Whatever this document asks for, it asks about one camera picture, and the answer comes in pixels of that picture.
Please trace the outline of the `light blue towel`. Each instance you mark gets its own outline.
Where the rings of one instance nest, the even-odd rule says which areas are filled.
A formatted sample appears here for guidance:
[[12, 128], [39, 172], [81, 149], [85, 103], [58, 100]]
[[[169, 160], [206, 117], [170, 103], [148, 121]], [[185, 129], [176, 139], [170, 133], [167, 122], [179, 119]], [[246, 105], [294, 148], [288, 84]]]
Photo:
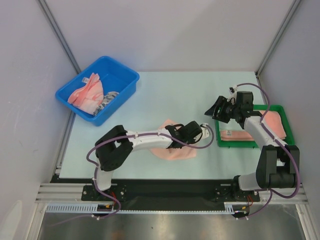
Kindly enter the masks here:
[[234, 120], [231, 119], [228, 123], [219, 121], [219, 129], [221, 131], [242, 131], [242, 127]]

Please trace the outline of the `light pink embroidered towel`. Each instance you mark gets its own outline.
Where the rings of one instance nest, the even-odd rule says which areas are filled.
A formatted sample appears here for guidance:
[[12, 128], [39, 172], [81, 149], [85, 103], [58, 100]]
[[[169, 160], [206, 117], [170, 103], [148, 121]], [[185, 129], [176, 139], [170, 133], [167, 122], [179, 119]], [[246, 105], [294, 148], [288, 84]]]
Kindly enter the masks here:
[[167, 161], [176, 161], [176, 160], [186, 160], [195, 158], [197, 155], [197, 150], [187, 146], [182, 148], [152, 148], [149, 150], [154, 156], [167, 160]]

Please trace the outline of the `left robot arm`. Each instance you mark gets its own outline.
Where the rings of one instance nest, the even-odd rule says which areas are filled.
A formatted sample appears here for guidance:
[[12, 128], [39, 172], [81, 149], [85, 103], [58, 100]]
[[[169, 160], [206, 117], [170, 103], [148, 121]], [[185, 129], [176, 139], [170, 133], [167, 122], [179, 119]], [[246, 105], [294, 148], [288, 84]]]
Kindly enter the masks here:
[[94, 145], [98, 170], [92, 194], [99, 200], [110, 195], [114, 170], [121, 167], [132, 152], [149, 150], [164, 160], [192, 158], [196, 144], [206, 138], [207, 130], [196, 121], [183, 124], [169, 122], [155, 131], [134, 132], [117, 125]]

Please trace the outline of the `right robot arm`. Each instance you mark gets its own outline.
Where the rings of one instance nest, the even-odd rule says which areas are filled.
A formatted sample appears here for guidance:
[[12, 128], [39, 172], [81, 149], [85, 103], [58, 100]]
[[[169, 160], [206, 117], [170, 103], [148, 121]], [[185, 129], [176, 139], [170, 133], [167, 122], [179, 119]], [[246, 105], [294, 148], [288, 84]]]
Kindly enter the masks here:
[[252, 92], [237, 91], [229, 98], [219, 96], [204, 113], [223, 123], [235, 120], [260, 149], [255, 172], [234, 177], [236, 185], [230, 188], [230, 195], [234, 200], [242, 201], [249, 191], [269, 190], [291, 199], [298, 194], [301, 184], [300, 150], [276, 135], [265, 121], [266, 114], [254, 110], [253, 100]]

